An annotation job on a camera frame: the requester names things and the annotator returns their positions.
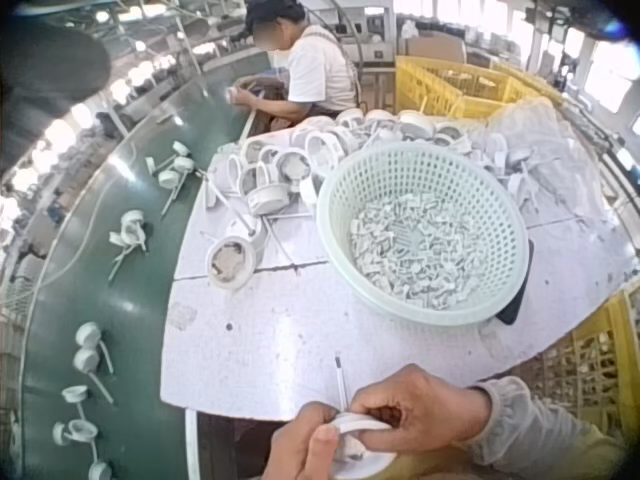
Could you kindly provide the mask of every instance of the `yellow crate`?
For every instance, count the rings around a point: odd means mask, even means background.
[[[602,432],[633,442],[640,432],[640,362],[629,313],[629,292],[621,291],[509,373]]]
[[[515,78],[527,88],[538,92],[539,95],[547,97],[556,107],[559,107],[564,103],[562,94],[540,77],[531,75],[520,70],[519,68],[499,61],[493,61],[491,64],[491,69]]]
[[[487,118],[528,97],[540,96],[501,72],[418,57],[396,59],[396,109],[427,115]]]

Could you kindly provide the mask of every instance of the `white plastic basket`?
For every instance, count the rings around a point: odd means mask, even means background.
[[[447,310],[417,307],[384,293],[358,271],[351,256],[351,220],[368,202],[419,192],[467,212],[485,243],[481,285]],[[367,304],[392,318],[442,326],[481,322],[500,312],[524,282],[529,244],[518,208],[488,172],[447,150],[393,143],[360,151],[325,181],[317,212],[330,261]]]

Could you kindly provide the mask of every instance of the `green conveyor belt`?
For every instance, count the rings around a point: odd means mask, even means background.
[[[61,231],[45,279],[75,255],[100,194],[115,178],[82,255],[60,280],[37,295],[23,377],[25,478],[87,478],[90,447],[58,447],[51,435],[54,423],[77,417],[75,407],[63,401],[60,391],[78,384],[91,389],[91,398],[84,403],[87,419],[99,427],[99,455],[111,463],[119,480],[187,478],[184,411],[160,401],[160,362],[171,280],[200,183],[195,176],[189,178],[161,220],[169,192],[150,177],[144,158],[150,155],[159,163],[178,140],[191,149],[198,165],[206,168],[219,145],[240,136],[247,119],[246,110],[227,105],[224,88],[240,75],[267,68],[266,55],[249,57],[206,74],[208,98],[193,82],[171,97],[161,108],[179,115],[184,126],[172,120],[162,125],[145,120],[112,155],[126,164],[135,144],[137,158],[130,170],[105,164]],[[120,216],[133,208],[146,214],[149,253],[145,256],[136,251],[127,257],[108,286],[111,261],[119,254],[119,249],[109,244],[108,234],[119,230]],[[105,332],[116,374],[109,376],[104,361],[98,373],[115,398],[115,406],[72,367],[78,348],[75,332],[88,321],[97,322]]]

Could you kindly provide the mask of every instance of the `worker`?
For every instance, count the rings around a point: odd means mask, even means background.
[[[620,443],[532,399],[515,377],[464,389],[409,365],[358,391],[349,410],[393,427],[357,436],[369,451],[402,454],[376,479],[610,479],[623,456]],[[263,480],[328,480],[337,413],[308,404],[277,431]]]
[[[232,103],[266,112],[289,124],[317,115],[335,118],[358,106],[356,68],[329,31],[309,25],[305,9],[297,0],[250,0],[246,28],[263,50],[289,51],[289,81],[284,85],[288,98],[259,98],[248,90],[252,84],[282,83],[273,77],[246,77],[230,91]]]

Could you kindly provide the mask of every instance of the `shoulder strap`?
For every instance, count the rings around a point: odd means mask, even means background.
[[[353,90],[356,92],[356,99],[355,99],[356,108],[359,107],[362,92],[360,90],[360,82],[358,81],[358,69],[356,68],[354,63],[351,61],[351,59],[347,56],[347,53],[344,51],[344,48],[342,48],[342,45],[340,44],[340,42],[338,42],[338,39],[334,37],[330,32],[326,32],[326,33],[324,31],[309,32],[308,29],[302,35],[302,38],[307,38],[307,37],[323,38],[333,43],[336,47],[338,47],[338,50],[340,50],[340,53],[342,54],[342,58],[344,58],[344,61],[347,65],[347,70],[350,72],[349,80],[351,81],[351,88],[353,88]]]

